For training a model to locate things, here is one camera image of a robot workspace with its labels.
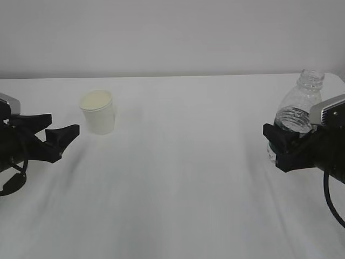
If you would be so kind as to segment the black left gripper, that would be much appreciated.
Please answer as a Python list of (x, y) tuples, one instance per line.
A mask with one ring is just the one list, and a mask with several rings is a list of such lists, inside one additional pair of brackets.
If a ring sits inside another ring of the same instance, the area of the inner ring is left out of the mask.
[[(55, 163), (65, 149), (80, 134), (77, 124), (58, 129), (46, 129), (52, 124), (52, 114), (11, 115), (1, 108), (1, 171), (25, 160)], [(36, 133), (45, 130), (46, 141)]]

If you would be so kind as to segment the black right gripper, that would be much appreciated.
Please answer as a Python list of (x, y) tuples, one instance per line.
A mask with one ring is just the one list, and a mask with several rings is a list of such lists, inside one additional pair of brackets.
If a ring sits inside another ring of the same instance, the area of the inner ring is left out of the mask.
[(283, 172), (318, 168), (344, 183), (344, 127), (318, 127), (302, 138), (299, 132), (263, 125), (268, 157)]

